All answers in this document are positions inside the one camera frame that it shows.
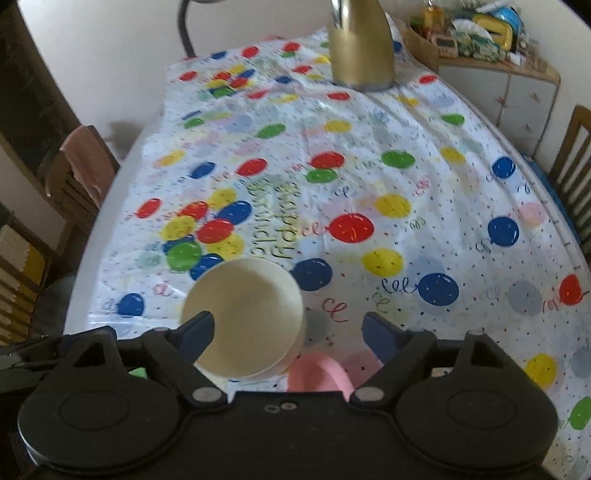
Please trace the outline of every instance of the kettle handle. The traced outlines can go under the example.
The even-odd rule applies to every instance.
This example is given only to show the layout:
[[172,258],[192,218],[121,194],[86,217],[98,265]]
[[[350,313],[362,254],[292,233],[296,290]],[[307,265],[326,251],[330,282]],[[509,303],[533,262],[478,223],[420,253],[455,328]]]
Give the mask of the kettle handle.
[[342,0],[331,0],[333,25],[335,28],[343,28],[343,2]]

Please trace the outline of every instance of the birthday tablecloth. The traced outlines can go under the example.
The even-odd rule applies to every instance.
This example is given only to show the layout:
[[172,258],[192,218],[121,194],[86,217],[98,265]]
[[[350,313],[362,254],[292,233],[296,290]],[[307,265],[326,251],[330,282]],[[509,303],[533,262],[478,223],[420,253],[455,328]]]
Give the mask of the birthday tablecloth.
[[[484,330],[556,405],[546,465],[577,480],[591,456],[587,265],[525,162],[392,32],[397,84],[379,93],[332,83],[325,30],[170,67],[89,327],[176,327],[205,271],[267,258],[302,290],[304,351],[355,385],[381,366],[367,311],[440,338]],[[281,390],[285,374],[222,387]]]

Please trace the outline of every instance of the white paper bowl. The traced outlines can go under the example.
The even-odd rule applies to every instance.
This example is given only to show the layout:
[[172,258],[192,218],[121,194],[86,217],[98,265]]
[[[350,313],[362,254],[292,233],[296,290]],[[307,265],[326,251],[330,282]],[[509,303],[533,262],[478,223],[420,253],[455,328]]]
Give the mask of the white paper bowl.
[[181,321],[207,310],[213,341],[197,366],[204,374],[257,381],[296,359],[306,322],[300,288],[289,272],[262,258],[238,258],[205,272],[189,291]]

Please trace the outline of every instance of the gold kettle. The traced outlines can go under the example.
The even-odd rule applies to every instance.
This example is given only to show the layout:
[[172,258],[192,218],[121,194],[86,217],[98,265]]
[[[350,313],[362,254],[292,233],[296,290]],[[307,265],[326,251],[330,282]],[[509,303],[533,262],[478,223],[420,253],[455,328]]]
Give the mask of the gold kettle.
[[394,83],[394,47],[378,0],[332,0],[329,25],[333,81],[360,92]]

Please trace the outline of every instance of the brown towel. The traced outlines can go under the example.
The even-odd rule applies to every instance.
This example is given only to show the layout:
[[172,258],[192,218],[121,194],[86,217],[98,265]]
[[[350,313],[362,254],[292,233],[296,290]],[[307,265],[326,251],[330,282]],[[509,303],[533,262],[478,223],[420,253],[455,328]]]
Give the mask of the brown towel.
[[100,208],[115,178],[115,170],[104,146],[90,128],[81,125],[68,135],[60,151],[70,164],[76,181]]

